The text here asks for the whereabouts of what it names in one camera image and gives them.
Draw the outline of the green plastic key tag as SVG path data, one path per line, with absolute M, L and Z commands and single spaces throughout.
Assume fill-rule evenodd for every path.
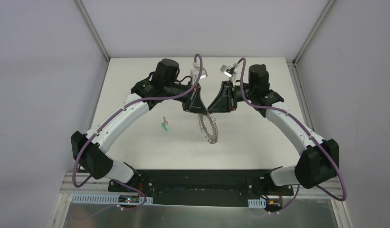
M 166 124 L 161 123 L 161 125 L 162 125 L 162 127 L 163 127 L 163 129 L 164 129 L 165 131 L 168 131 L 168 128 L 167 128 Z

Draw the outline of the metal disc with key rings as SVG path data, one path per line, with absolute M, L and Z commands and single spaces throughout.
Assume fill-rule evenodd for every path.
M 209 114 L 198 114 L 198 121 L 200 131 L 205 134 L 208 143 L 216 144 L 219 135 L 216 119 Z

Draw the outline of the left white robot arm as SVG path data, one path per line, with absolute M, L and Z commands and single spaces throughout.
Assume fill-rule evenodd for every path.
M 147 78 L 135 84 L 130 94 L 107 119 L 85 133 L 73 133 L 73 185 L 82 187 L 76 181 L 77 168 L 81 166 L 96 180 L 106 177 L 119 181 L 126 192 L 135 191 L 138 179 L 134 176 L 134 170 L 129 165 L 110 158 L 106 153 L 132 123 L 164 100 L 181 102 L 185 112 L 206 115 L 208 111 L 200 98 L 199 80 L 204 70 L 200 54 L 195 55 L 193 67 L 197 76 L 192 77 L 192 83 L 183 85 L 177 80 L 180 72 L 178 62 L 162 59 Z

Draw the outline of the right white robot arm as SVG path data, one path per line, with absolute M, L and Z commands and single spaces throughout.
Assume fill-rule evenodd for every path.
M 283 97 L 270 89 L 266 65 L 251 65 L 248 83 L 234 85 L 223 81 L 208 112 L 230 113 L 245 100 L 255 105 L 255 110 L 287 137 L 300 156 L 296 165 L 275 168 L 265 174 L 266 193 L 274 195 L 282 186 L 294 184 L 310 189 L 337 176 L 334 166 L 339 164 L 338 143 L 319 136 L 293 115 Z

